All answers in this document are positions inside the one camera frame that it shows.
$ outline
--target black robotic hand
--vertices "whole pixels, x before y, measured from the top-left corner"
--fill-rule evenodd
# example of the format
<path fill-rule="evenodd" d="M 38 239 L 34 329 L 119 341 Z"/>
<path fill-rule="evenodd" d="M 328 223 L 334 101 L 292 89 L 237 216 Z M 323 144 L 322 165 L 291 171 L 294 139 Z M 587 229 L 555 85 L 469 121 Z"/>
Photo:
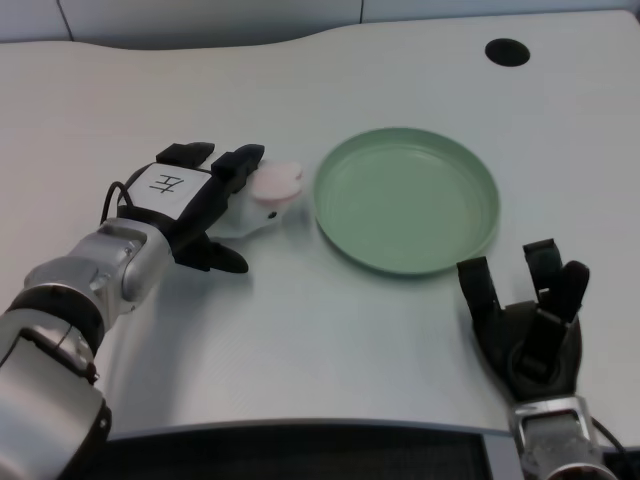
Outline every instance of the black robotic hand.
<path fill-rule="evenodd" d="M 110 196 L 119 186 L 118 218 L 160 230 L 176 263 L 205 272 L 213 268 L 246 273 L 249 267 L 244 258 L 210 241 L 205 232 L 227 210 L 229 197 L 239 192 L 258 168 L 264 147 L 245 145 L 223 154 L 210 170 L 200 169 L 214 148 L 212 143 L 174 143 L 156 156 L 156 163 L 136 171 L 124 185 L 116 182 L 111 186 L 102 221 Z"/>
<path fill-rule="evenodd" d="M 579 262 L 562 265 L 553 240 L 524 246 L 538 302 L 500 307 L 487 259 L 458 264 L 478 344 L 516 401 L 576 391 L 582 336 L 578 311 L 589 282 Z"/>

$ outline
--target pink object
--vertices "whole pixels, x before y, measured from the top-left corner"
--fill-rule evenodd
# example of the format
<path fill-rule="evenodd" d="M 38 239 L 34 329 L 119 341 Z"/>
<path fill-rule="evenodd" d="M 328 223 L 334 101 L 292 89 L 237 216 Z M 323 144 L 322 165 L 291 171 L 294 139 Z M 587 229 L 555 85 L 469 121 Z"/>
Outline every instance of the pink object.
<path fill-rule="evenodd" d="M 296 162 L 266 164 L 253 176 L 251 196 L 260 203 L 289 201 L 302 192 L 302 166 Z"/>

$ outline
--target silver robot arm segment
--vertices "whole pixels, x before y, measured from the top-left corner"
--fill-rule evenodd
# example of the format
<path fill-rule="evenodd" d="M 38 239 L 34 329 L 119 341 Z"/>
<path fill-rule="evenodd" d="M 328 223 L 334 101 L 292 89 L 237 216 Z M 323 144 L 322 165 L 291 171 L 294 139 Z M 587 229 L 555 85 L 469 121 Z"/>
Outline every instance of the silver robot arm segment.
<path fill-rule="evenodd" d="M 159 230 L 114 218 L 29 273 L 0 317 L 0 478 L 66 476 L 106 440 L 94 356 L 173 262 Z"/>

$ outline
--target round hole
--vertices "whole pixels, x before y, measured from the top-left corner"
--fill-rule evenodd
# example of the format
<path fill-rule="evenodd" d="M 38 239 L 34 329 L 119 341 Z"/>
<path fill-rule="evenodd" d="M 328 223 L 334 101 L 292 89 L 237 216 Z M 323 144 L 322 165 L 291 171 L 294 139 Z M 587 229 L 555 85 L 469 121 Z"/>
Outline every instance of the round hole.
<path fill-rule="evenodd" d="M 489 60 L 503 67 L 519 67 L 531 58 L 529 49 L 516 40 L 498 38 L 487 43 L 484 53 Z"/>

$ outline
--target robotic arm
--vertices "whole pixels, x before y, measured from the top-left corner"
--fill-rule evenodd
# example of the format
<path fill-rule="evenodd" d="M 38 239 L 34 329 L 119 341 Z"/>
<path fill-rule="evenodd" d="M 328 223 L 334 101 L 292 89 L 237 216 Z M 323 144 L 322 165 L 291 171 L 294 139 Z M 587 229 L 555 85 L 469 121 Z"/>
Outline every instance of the robotic arm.
<path fill-rule="evenodd" d="M 247 145 L 198 167 L 212 144 L 174 144 L 123 187 L 118 217 L 66 256 L 36 267 L 0 318 L 0 478 L 67 478 L 107 439 L 111 411 L 94 366 L 105 333 L 147 297 L 174 261 L 244 273 L 206 234 L 257 169 Z"/>

